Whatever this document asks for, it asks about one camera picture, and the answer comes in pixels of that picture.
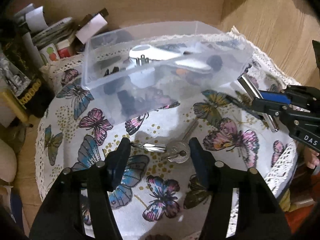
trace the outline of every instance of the blue object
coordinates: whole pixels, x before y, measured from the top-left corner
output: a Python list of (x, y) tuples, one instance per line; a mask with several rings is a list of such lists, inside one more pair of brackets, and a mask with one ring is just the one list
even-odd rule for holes
[(284, 103), (287, 105), (291, 104), (291, 100), (287, 98), (286, 95), (279, 94), (279, 93), (272, 93), (272, 92), (266, 92), (266, 91), (260, 91), (263, 99), (275, 101), (279, 103)]

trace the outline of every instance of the tablecloth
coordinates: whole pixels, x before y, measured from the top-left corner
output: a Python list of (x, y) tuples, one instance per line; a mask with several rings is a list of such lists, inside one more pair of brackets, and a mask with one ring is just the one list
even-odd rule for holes
[[(202, 40), (224, 48), (237, 48), (247, 42), (254, 48), (248, 74), (260, 90), (279, 91), (286, 84), (298, 84), (285, 76), (273, 61), (233, 28), (228, 38)], [(159, 39), (168, 50), (184, 47), (179, 38)], [(110, 66), (126, 60), (126, 50), (108, 55)], [(192, 133), (216, 160), (235, 169), (256, 167), (274, 195), (290, 179), (296, 162), (295, 142), (281, 123), (272, 133), (268, 126), (224, 98), (228, 93), (244, 103), (250, 99), (240, 84), (233, 82), (218, 91), (177, 101), (154, 90), (168, 105), (113, 126), (105, 118), (98, 100), (80, 86), (83, 56), (61, 60), (43, 70), (50, 78), (56, 97), (41, 119), (36, 141), (36, 179), (44, 199), (55, 178), (65, 167), (74, 171), (89, 168), (116, 149), (122, 137), (141, 143), (166, 144), (180, 136), (195, 118), (199, 125)], [(166, 235), (182, 239), (201, 230), (209, 208), (210, 194), (199, 184), (191, 159), (185, 163), (161, 160), (161, 154), (132, 149), (123, 179), (109, 194), (113, 213), (124, 239), (145, 239)], [(93, 236), (86, 191), (81, 192), (85, 230)], [(237, 193), (233, 198), (228, 235), (234, 233), (237, 219)]]

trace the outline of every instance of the wooden surface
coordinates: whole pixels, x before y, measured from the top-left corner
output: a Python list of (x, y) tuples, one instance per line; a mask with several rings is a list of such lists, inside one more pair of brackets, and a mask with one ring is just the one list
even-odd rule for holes
[[(80, 21), (106, 7), (110, 29), (174, 20), (198, 20), (223, 31), (235, 25), (286, 74), (320, 88), (311, 44), (312, 39), (320, 41), (320, 24), (305, 0), (13, 0), (7, 14), (31, 2), (44, 5), (46, 17), (52, 21), (68, 16)], [(18, 154), (15, 181), (30, 225), (41, 203), (34, 174), (36, 129), (37, 124)]]

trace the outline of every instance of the transparent plastic box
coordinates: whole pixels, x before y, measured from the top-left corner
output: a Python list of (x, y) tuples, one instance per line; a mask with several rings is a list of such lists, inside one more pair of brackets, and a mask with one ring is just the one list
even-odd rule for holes
[[(210, 41), (212, 37), (224, 43)], [(129, 59), (129, 51), (139, 44), (180, 55), (136, 66)], [(116, 125), (162, 107), (169, 108), (204, 90), (219, 90), (219, 86), (237, 80), (252, 53), (248, 44), (235, 44), (230, 36), (197, 21), (131, 26), (100, 34), (87, 42), (81, 86), (99, 100), (106, 118)]]

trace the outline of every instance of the key head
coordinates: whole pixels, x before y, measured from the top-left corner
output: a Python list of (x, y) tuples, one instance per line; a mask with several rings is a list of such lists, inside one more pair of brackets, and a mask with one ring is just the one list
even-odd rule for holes
[(185, 141), (170, 141), (167, 144), (167, 154), (170, 156), (178, 154), (177, 157), (168, 159), (170, 162), (184, 163), (190, 157), (190, 147)]

